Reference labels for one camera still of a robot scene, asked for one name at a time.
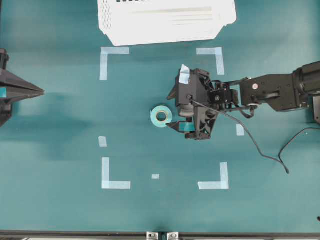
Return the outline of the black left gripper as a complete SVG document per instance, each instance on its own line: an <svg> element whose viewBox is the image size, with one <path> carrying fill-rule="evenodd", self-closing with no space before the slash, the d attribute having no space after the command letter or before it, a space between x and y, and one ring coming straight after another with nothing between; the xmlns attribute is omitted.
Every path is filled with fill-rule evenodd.
<svg viewBox="0 0 320 240"><path fill-rule="evenodd" d="M6 70L9 55L0 49L0 126L12 117L10 103L43 96L45 91Z"/></svg>

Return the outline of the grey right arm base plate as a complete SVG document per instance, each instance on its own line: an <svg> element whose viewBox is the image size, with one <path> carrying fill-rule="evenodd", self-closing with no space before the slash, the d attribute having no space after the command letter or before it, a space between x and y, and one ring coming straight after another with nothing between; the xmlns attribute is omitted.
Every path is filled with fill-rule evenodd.
<svg viewBox="0 0 320 240"><path fill-rule="evenodd" d="M320 95L314 96L313 102L313 118L317 124L320 124Z"/></svg>

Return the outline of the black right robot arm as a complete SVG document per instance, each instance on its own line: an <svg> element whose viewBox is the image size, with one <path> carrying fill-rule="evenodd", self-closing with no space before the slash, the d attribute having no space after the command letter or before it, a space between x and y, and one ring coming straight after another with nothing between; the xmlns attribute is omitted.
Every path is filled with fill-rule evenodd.
<svg viewBox="0 0 320 240"><path fill-rule="evenodd" d="M288 74L267 74L229 82L211 80L209 72L182 65L167 99L175 100L178 115L185 120L167 126L184 134L186 139L209 140L219 113L239 111L251 119L261 104L268 104L276 112L296 111L308 108L308 98L319 94L319 62ZM183 123L193 128L182 129Z"/></svg>

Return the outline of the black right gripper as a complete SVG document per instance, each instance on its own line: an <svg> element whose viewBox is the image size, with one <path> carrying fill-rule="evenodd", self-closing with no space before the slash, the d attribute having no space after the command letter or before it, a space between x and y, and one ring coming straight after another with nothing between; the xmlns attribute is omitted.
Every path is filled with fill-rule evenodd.
<svg viewBox="0 0 320 240"><path fill-rule="evenodd" d="M167 100L175 99L179 114L179 105L192 104L194 116L185 121L167 123L166 126L184 134L190 140L209 140L218 114L211 111L209 93L213 89L210 73L196 68L191 70L182 67L176 77L176 83L167 96Z"/></svg>

